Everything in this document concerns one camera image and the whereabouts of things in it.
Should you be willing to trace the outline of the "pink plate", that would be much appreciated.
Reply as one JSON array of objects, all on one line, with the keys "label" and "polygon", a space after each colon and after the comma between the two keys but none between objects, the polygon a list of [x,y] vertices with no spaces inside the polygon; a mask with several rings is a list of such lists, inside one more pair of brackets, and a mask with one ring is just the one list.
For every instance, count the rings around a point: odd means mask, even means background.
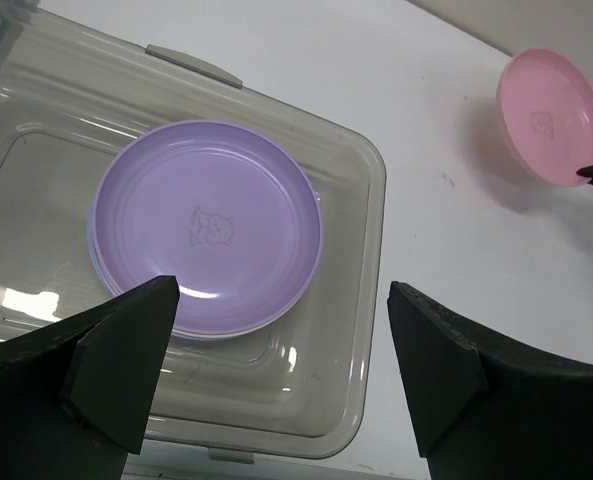
[{"label": "pink plate", "polygon": [[498,125],[529,174],[560,187],[589,182],[593,166],[593,88],[565,56],[545,48],[514,55],[496,89]]}]

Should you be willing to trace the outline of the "purple plate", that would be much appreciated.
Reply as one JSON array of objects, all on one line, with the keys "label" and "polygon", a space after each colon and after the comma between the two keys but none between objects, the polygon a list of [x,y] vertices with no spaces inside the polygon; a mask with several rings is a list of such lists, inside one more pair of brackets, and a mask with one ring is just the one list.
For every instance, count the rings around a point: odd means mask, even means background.
[{"label": "purple plate", "polygon": [[281,146],[235,124],[187,120],[142,135],[111,161],[93,200],[112,283],[126,292],[175,277],[177,322],[191,333],[276,315],[302,297],[322,255],[307,175]]}]

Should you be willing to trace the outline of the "cream plate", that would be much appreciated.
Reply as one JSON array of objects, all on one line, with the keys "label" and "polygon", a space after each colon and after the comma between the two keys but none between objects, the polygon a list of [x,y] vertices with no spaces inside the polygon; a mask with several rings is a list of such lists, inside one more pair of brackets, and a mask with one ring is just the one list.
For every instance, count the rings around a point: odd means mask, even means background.
[{"label": "cream plate", "polygon": [[[105,272],[103,265],[101,263],[100,255],[96,250],[96,243],[95,243],[95,234],[96,234],[96,227],[94,226],[92,217],[95,214],[95,206],[96,202],[93,200],[90,203],[88,209],[88,218],[86,223],[86,234],[87,234],[87,245],[89,250],[89,256],[92,261],[95,273],[104,287],[104,289],[112,296],[118,297],[125,293],[125,290],[116,287],[109,278],[109,275]],[[178,304],[176,321],[172,327],[172,337],[173,338],[180,338],[186,339],[190,341],[198,341],[198,342],[207,342],[207,341],[222,341],[222,340],[230,340],[234,338],[239,338],[243,335],[251,334],[252,332],[256,332],[260,329],[273,325],[277,322],[281,317],[285,314],[288,314],[290,310],[297,304],[298,300],[294,303],[289,304],[285,309],[279,310],[276,315],[270,316],[265,321],[259,323],[256,326],[250,326],[247,328],[238,328],[237,330],[230,332],[230,333],[223,333],[223,334],[200,334],[200,333],[191,333],[188,329],[181,328],[180,324],[177,322],[181,316],[181,302]]]}]

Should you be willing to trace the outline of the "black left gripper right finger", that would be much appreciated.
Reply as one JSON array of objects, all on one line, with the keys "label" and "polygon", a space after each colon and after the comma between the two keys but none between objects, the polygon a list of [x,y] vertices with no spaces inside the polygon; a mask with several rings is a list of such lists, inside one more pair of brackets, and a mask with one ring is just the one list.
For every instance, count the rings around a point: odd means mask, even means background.
[{"label": "black left gripper right finger", "polygon": [[593,365],[514,340],[394,282],[387,299],[434,479],[593,479]]}]

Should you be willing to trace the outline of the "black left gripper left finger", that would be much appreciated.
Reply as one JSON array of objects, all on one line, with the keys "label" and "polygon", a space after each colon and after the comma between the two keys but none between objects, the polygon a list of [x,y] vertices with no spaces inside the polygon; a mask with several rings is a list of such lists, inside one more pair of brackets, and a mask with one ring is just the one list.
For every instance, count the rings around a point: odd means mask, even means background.
[{"label": "black left gripper left finger", "polygon": [[0,343],[0,479],[118,479],[141,451],[173,276]]}]

